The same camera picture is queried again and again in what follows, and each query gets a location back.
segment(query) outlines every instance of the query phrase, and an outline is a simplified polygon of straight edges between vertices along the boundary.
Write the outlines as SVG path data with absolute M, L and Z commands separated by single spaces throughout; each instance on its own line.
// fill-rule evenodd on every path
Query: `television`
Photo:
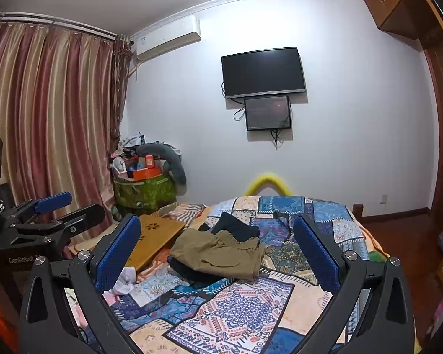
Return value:
M 305 92 L 296 47 L 226 55 L 221 61 L 227 99 Z
M 246 130 L 290 129 L 291 105 L 287 96 L 261 96 L 245 100 Z

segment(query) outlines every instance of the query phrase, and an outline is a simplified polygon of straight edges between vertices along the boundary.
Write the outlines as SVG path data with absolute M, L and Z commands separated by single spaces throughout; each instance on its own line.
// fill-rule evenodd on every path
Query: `silver bolt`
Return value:
M 394 266 L 399 266 L 400 259 L 398 259 L 397 257 L 391 257 L 391 264 L 393 264 Z
M 46 261 L 46 257 L 40 255 L 38 258 L 34 260 L 34 263 L 37 265 L 42 265 Z
M 358 259 L 358 253 L 353 252 L 353 250 L 346 250 L 344 256 L 350 261 L 356 261 Z
M 82 250 L 77 254 L 77 258 L 82 261 L 86 260 L 89 257 L 90 257 L 90 252 L 88 250 Z

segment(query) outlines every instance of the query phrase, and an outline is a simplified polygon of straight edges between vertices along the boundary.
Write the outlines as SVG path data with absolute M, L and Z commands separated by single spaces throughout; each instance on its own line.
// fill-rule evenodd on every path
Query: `yellow arch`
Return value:
M 287 185 L 275 174 L 272 173 L 265 173 L 258 177 L 246 190 L 245 195 L 246 196 L 252 196 L 256 195 L 261 188 L 262 185 L 265 183 L 272 183 L 277 189 L 279 189 L 279 192 L 283 196 L 292 196 L 292 192 L 287 187 Z

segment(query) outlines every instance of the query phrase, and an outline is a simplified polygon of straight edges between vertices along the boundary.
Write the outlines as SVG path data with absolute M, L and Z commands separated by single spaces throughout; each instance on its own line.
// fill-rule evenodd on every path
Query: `blue gripper pad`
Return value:
M 55 211 L 72 203 L 72 194 L 68 191 L 40 199 L 34 206 L 34 211 L 38 214 L 46 214 Z
M 338 266 L 302 217 L 294 221 L 294 237 L 322 289 L 337 293 L 341 287 Z
M 121 229 L 118 237 L 107 248 L 95 272 L 95 289 L 101 293 L 110 290 L 117 281 L 123 267 L 141 235 L 141 222 L 132 215 Z

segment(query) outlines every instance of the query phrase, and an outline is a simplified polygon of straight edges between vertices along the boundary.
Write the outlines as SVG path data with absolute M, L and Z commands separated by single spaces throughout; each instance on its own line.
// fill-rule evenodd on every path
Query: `air conditioner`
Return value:
M 136 42 L 138 61 L 151 60 L 201 39 L 199 20 L 194 15 L 185 17 L 140 37 Z

